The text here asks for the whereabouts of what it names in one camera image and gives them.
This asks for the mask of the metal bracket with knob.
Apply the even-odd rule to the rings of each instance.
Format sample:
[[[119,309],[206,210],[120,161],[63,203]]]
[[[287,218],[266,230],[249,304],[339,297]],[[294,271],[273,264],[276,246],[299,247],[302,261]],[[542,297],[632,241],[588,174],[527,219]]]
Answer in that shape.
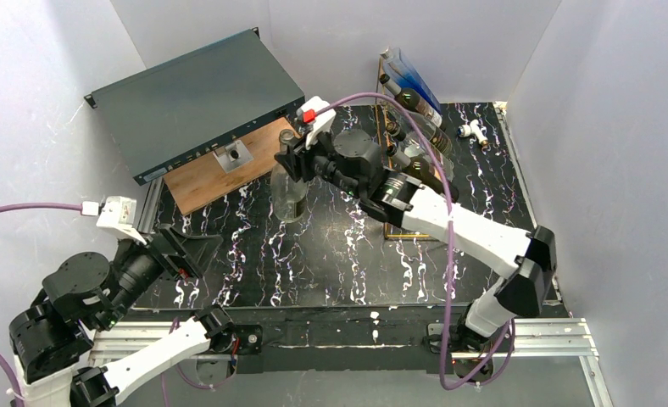
[[[223,147],[216,148],[214,156],[226,174],[253,161],[253,155],[239,139]]]

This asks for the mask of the blue glass bottle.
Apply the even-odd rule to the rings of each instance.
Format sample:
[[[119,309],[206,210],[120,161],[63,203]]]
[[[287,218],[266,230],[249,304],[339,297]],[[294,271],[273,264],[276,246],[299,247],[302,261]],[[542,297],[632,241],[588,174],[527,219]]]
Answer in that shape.
[[[437,97],[400,47],[388,47],[380,57],[384,73],[400,87],[416,90],[438,113],[441,112]]]

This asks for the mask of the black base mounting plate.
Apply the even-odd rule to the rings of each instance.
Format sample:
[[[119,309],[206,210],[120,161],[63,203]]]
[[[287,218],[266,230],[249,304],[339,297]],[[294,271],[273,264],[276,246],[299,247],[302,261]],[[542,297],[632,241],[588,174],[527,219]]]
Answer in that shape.
[[[438,370],[435,343],[443,323],[441,305],[320,307],[228,307],[230,342],[240,339],[241,374],[284,371]]]

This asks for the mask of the white pipe fitting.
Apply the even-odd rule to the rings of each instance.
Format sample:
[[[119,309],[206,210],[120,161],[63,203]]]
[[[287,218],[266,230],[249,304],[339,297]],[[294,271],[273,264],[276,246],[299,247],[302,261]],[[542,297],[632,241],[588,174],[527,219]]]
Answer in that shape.
[[[488,139],[483,134],[482,125],[479,120],[472,120],[467,124],[461,125],[457,130],[457,135],[460,138],[474,137],[481,149],[486,149],[489,146]]]

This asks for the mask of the clear round glass bottle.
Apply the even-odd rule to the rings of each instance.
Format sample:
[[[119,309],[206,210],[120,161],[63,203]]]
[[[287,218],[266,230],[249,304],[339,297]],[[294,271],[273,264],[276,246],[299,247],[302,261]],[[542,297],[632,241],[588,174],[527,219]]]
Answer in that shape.
[[[270,174],[270,191],[274,215],[282,222],[293,223],[304,213],[309,185],[294,181],[282,164],[276,163]]]

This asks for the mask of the clear tall glass bottle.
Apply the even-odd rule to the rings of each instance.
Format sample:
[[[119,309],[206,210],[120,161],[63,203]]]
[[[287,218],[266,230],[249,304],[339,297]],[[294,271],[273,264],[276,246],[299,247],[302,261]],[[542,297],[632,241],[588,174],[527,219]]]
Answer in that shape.
[[[420,141],[415,132],[415,127],[395,108],[391,103],[385,102],[384,106],[387,113],[386,131],[389,138],[398,148],[401,148],[408,156],[423,156],[429,159],[429,154],[424,148],[424,143]],[[431,120],[425,116],[409,111],[409,115],[420,130],[424,138],[428,141],[432,151],[438,159],[445,161],[451,153],[451,140],[437,127]]]

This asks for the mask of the wooden board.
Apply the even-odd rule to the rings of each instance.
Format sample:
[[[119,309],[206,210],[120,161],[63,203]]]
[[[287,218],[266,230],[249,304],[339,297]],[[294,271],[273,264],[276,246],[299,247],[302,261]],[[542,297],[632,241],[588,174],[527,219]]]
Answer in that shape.
[[[164,183],[180,212],[189,215],[269,174],[280,149],[279,134],[292,129],[287,119],[280,118],[165,175]]]

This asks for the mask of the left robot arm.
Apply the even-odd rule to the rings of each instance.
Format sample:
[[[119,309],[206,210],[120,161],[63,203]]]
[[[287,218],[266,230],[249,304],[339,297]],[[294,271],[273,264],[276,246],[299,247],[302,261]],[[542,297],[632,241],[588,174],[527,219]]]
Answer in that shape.
[[[196,311],[172,333],[101,367],[79,367],[92,350],[88,332],[108,331],[163,275],[200,277],[222,243],[170,225],[119,241],[112,259],[96,252],[69,257],[44,278],[31,307],[9,324],[17,382],[16,406],[116,406],[172,366],[233,337],[219,306]]]

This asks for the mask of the aluminium frame rail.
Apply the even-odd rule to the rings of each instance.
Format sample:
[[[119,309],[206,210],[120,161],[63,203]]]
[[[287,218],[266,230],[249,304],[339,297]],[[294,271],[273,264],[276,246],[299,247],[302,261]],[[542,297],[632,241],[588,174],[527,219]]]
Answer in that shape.
[[[121,322],[109,332],[94,335],[94,348],[87,362],[91,366],[100,366],[122,359],[164,337],[169,329],[170,324],[165,321]],[[519,319],[515,329],[515,357],[577,357],[593,404],[613,404],[598,365],[599,352],[585,319]]]

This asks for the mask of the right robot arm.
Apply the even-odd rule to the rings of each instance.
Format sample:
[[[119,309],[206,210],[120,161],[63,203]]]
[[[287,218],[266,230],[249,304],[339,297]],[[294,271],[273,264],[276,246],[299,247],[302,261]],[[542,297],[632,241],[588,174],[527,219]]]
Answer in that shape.
[[[480,347],[516,316],[540,316],[556,270],[555,235],[548,228],[526,231],[453,203],[383,165],[381,146],[362,131],[324,132],[310,148],[294,137],[275,160],[294,181],[319,177],[357,198],[375,220],[452,244],[497,273],[497,283],[447,329],[450,350]]]

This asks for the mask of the dark brown wine bottle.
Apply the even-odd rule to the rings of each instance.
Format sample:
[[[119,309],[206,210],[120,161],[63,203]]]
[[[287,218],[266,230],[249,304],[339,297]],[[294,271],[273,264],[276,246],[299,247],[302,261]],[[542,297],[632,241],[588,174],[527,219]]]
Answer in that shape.
[[[442,116],[416,90],[401,87],[386,73],[380,74],[378,81],[403,107],[425,116],[434,125],[442,130],[444,129]]]

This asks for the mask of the grey rack server box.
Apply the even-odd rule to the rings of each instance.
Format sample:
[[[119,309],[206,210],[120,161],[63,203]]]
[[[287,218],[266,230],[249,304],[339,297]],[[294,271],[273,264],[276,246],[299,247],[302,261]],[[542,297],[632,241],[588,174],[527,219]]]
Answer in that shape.
[[[305,96],[249,29],[84,99],[103,118],[133,180],[145,185],[294,114]]]

